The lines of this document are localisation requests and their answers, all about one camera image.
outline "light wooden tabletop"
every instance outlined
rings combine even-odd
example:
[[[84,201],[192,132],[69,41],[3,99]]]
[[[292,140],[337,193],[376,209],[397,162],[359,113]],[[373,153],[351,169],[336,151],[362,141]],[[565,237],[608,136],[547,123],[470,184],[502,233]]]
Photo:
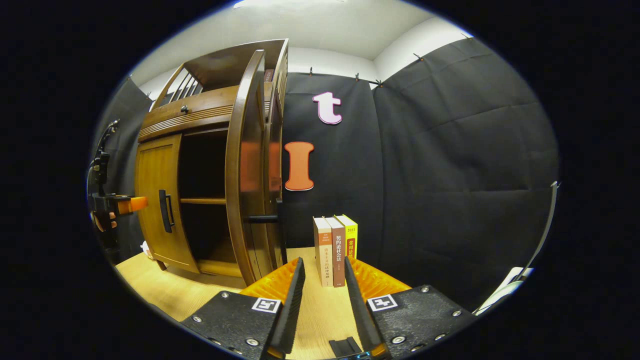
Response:
[[[289,260],[296,257],[304,260],[306,273],[296,337],[287,359],[333,358],[329,340],[344,340],[349,336],[362,348],[347,287],[323,288],[315,255],[313,247],[287,249]],[[239,277],[194,274],[172,266],[161,271],[144,253],[116,268],[143,299],[178,321],[193,314],[218,292],[239,293],[244,288],[244,281]]]

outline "wooden cabinet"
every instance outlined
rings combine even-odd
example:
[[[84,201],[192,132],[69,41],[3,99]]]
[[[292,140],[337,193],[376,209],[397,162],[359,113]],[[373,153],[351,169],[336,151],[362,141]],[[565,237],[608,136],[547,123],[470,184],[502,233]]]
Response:
[[[276,214],[282,198],[287,44],[243,44],[182,64],[145,117],[136,195],[149,199],[140,224],[161,268],[249,285],[286,262],[277,224],[249,217]]]

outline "black door handle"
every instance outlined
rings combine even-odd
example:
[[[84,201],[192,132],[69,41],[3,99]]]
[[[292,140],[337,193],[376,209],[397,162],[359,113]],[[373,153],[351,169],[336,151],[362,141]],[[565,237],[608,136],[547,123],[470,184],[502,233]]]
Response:
[[[164,230],[167,233],[171,232],[171,226],[175,225],[175,219],[173,218],[173,208],[171,206],[171,195],[167,195],[164,189],[158,190],[160,195],[160,213],[162,214],[162,222],[164,224]],[[171,213],[171,221],[169,222],[169,214],[166,210],[166,200],[169,199],[169,212]]]

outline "black cloth wall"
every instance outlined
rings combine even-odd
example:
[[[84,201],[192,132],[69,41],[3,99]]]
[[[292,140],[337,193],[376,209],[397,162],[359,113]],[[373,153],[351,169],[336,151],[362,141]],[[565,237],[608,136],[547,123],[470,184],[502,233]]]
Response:
[[[341,100],[328,125],[318,117],[312,97],[332,92]],[[290,73],[284,106],[282,143],[309,142],[313,189],[283,191],[287,247],[314,246],[312,217],[345,214],[358,223],[358,258],[376,266],[382,241],[382,153],[376,108],[366,81]],[[289,153],[282,158],[282,181],[289,179]]]
[[[373,90],[385,194],[379,268],[474,310],[538,245],[557,143],[526,82],[477,40],[423,58]]]
[[[105,144],[105,151],[111,157],[108,166],[107,183],[104,190],[108,193],[135,195],[134,175],[138,133],[142,120],[151,106],[151,100],[127,78],[116,89],[105,107],[96,125],[96,137],[90,150],[91,157],[107,125],[120,119],[118,129]],[[88,192],[97,192],[97,186],[89,185]],[[117,218],[118,226],[110,234],[97,231],[99,241],[108,248],[108,256],[114,263],[120,263],[142,252],[140,245],[145,241],[138,221],[137,213]]]

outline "bolt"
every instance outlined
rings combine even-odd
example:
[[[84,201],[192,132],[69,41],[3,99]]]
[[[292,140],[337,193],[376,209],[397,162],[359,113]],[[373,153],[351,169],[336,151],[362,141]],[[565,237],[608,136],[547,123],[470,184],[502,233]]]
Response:
[[[394,344],[400,344],[400,343],[403,343],[405,340],[406,338],[404,336],[396,336],[393,340],[391,340],[391,342]]]

